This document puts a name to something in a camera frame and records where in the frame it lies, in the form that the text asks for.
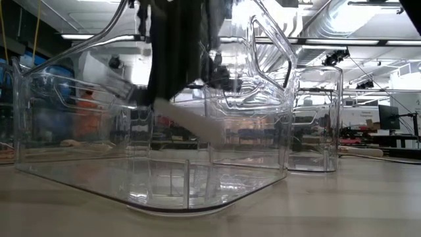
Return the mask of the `light wood handled fork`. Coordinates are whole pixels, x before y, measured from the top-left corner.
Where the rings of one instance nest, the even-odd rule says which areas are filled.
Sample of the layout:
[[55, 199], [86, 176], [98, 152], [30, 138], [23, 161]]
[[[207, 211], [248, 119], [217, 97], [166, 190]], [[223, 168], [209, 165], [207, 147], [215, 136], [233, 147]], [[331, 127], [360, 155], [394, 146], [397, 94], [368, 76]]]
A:
[[380, 149], [372, 149], [372, 148], [355, 148], [355, 147], [348, 147], [348, 146], [339, 146], [339, 152], [351, 154], [351, 155], [362, 155], [362, 156], [369, 156], [369, 157], [383, 157], [384, 153]]

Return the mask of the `long ceiling light fixture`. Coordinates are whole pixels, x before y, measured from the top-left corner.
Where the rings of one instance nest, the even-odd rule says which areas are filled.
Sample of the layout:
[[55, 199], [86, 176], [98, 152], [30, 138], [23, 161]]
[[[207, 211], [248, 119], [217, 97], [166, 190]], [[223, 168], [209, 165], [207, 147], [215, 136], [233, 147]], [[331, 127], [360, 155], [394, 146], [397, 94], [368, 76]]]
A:
[[[92, 34], [61, 34], [65, 40], [83, 41], [92, 38]], [[145, 41], [147, 38], [140, 35], [123, 35], [115, 37], [122, 41]], [[233, 37], [219, 37], [219, 42], [231, 43], [239, 41], [239, 38]], [[342, 45], [342, 46], [356, 46], [356, 47], [421, 47], [421, 40], [406, 39], [348, 39], [348, 38], [288, 38], [292, 45]], [[256, 43], [269, 44], [272, 39], [263, 36], [255, 36]]]

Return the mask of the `white handled fork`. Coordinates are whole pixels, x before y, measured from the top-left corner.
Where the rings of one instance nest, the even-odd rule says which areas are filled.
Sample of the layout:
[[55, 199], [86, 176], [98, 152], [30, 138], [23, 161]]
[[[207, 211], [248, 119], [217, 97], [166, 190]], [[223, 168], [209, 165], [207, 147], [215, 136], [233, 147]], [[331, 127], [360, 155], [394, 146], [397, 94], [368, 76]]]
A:
[[100, 85], [127, 105], [151, 106], [154, 112], [172, 119], [204, 142], [213, 145], [224, 143], [224, 127], [221, 122], [171, 104], [170, 99], [180, 92], [186, 83], [151, 73], [146, 88], [117, 76], [108, 76]]

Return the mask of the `silver ceiling duct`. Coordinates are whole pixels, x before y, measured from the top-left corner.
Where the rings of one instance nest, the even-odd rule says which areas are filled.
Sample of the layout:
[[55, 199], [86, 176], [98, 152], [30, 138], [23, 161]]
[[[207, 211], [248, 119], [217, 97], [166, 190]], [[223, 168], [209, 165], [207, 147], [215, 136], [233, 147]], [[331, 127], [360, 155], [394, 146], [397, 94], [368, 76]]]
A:
[[386, 0], [294, 0], [296, 7], [282, 1], [264, 4], [285, 36], [299, 38], [348, 38], [377, 14], [399, 7]]

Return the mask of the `black computer monitor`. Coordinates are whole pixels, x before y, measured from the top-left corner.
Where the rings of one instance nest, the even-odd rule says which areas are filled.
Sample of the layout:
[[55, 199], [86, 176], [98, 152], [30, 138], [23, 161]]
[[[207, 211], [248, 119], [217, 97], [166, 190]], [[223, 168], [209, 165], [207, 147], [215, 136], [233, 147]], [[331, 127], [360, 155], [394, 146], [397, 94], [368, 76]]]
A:
[[380, 128], [382, 130], [399, 130], [399, 109], [397, 107], [378, 105]]

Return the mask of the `black background table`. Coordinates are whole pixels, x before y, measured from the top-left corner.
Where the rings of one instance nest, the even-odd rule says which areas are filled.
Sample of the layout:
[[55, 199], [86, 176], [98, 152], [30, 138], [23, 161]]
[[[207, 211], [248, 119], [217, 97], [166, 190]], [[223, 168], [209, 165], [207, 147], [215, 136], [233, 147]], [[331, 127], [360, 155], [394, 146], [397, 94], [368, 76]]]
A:
[[372, 141], [379, 145], [386, 156], [421, 160], [421, 148], [406, 147], [406, 141], [417, 142], [417, 136], [377, 135], [372, 136]]

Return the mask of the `person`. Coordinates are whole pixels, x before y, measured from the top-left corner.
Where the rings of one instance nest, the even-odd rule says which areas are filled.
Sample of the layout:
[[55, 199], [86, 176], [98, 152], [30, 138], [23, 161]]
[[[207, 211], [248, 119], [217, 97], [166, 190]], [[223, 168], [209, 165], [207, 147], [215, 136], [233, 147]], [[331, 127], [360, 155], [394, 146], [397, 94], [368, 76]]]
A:
[[92, 141], [99, 137], [101, 115], [93, 111], [98, 109], [98, 104], [91, 100], [93, 100], [93, 91], [86, 90], [82, 94], [81, 100], [76, 103], [78, 108], [74, 119], [74, 137], [77, 140]]

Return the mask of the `clear plastic bin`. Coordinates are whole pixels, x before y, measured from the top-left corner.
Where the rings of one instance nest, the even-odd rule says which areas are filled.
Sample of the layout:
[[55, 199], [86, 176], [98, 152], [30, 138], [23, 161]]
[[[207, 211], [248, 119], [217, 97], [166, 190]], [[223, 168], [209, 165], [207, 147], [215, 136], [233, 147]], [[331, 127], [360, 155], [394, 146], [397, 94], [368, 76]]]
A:
[[[212, 163], [287, 169], [289, 171], [334, 172], [337, 168], [343, 72], [333, 66], [298, 68], [295, 80], [283, 91], [268, 82], [255, 84], [243, 79], [241, 89], [234, 93], [206, 88], [205, 114], [223, 124], [224, 143], [209, 144]], [[307, 147], [286, 156], [257, 157], [229, 150], [225, 146], [225, 119], [244, 111], [279, 107], [313, 111], [312, 128], [317, 130]]]
[[[123, 158], [147, 155], [153, 114], [148, 107], [125, 104], [99, 84], [79, 80], [61, 65], [52, 65], [25, 76], [27, 68], [14, 57], [1, 65], [0, 94], [12, 101], [12, 124], [0, 126], [0, 144], [16, 163]], [[74, 137], [77, 101], [86, 90], [101, 115], [99, 137], [81, 141]], [[106, 152], [61, 147], [63, 140], [104, 143]]]
[[[69, 49], [44, 63], [35, 63], [27, 68], [25, 76], [61, 65], [79, 80], [100, 85], [108, 76], [117, 76], [141, 88], [147, 87], [152, 67], [151, 0], [17, 1], [60, 34], [94, 35], [83, 41], [70, 40]], [[115, 38], [132, 34], [147, 39]], [[222, 42], [219, 52], [230, 80], [240, 80], [241, 87], [247, 78], [255, 84], [268, 82], [283, 91], [295, 80], [297, 56], [264, 0], [233, 0], [232, 17], [224, 21], [218, 36], [239, 38], [231, 43]], [[268, 37], [272, 42], [256, 43], [255, 36]], [[199, 77], [170, 102], [208, 117], [206, 88], [212, 87], [201, 79], [200, 54]], [[287, 176], [287, 169], [212, 163], [210, 143], [154, 112], [151, 106], [132, 106], [148, 107], [153, 114], [147, 155], [17, 163], [17, 169], [113, 199], [144, 213], [164, 216], [214, 213]]]
[[225, 146], [251, 157], [284, 157], [307, 147], [317, 134], [313, 117], [313, 111], [279, 107], [244, 111], [225, 119]]

